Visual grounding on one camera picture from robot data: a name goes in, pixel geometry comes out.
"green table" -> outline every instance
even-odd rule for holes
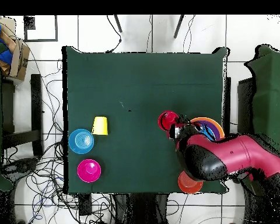
[[[108,135],[94,136],[93,149],[78,155],[65,148],[68,193],[180,193],[182,169],[158,117],[173,110],[221,123],[223,58],[213,54],[79,53],[63,47],[64,138],[92,130],[96,116],[108,119]],[[80,180],[83,159],[101,165],[94,183]],[[220,181],[201,192],[224,193]]]

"cardboard box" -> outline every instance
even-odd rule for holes
[[[8,17],[0,17],[0,26],[1,30],[16,44],[13,51],[12,64],[10,66],[10,70],[6,70],[7,73],[2,71],[2,73],[6,77],[15,78],[23,81],[26,75],[26,68],[30,54],[30,49],[28,48],[28,46],[23,44],[23,40],[21,38],[15,37],[16,21],[14,19]]]

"yellow cup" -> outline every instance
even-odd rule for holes
[[[108,135],[108,126],[106,117],[95,117],[92,127],[92,134]]]

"orange cup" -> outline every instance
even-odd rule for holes
[[[185,171],[182,171],[178,178],[178,184],[181,191],[192,194],[200,191],[203,182],[192,180],[189,176],[187,176]]]

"chair leg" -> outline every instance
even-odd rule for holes
[[[114,18],[115,18],[115,21],[116,21],[119,32],[122,33],[123,31],[121,29],[121,26],[120,26],[119,19],[118,19],[117,15],[114,15]]]
[[[175,33],[174,33],[174,36],[173,36],[175,39],[176,39],[176,37],[179,33],[180,25],[181,25],[183,19],[184,19],[184,15],[180,15],[180,19],[178,20],[178,24],[177,24],[177,27],[176,27],[176,30],[175,30]]]

